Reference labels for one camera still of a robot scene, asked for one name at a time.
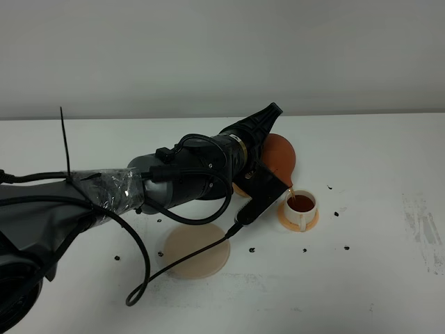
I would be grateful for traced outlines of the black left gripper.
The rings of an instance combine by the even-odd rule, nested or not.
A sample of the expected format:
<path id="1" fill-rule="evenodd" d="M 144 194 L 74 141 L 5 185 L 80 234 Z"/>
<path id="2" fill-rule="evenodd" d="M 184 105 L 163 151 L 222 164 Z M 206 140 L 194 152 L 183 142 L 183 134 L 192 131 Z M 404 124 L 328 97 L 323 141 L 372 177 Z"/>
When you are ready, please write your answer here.
<path id="1" fill-rule="evenodd" d="M 251 118 L 244 118 L 226 128 L 220 134 L 233 134 L 240 138 L 246 148 L 243 162 L 243 173 L 254 168 L 255 161 L 261 158 L 261 151 L 268 133 L 275 121 L 282 115 L 282 110 L 274 102 L 265 109 L 258 111 Z"/>

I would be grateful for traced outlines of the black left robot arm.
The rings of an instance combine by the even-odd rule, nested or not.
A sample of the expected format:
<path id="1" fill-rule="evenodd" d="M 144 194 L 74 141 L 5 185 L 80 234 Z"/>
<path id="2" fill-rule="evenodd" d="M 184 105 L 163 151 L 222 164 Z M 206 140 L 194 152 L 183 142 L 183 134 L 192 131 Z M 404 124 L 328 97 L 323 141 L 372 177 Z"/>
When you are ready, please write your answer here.
<path id="1" fill-rule="evenodd" d="M 255 221 L 286 191 L 261 160 L 281 112 L 270 104 L 215 136 L 187 134 L 173 148 L 136 157 L 126 168 L 2 173 L 1 330 L 26 316 L 72 242 L 95 226 L 117 222 L 149 265 L 142 239 L 122 217 L 128 211 L 206 225 L 225 212 L 238 187 L 250 200 L 225 238 Z"/>

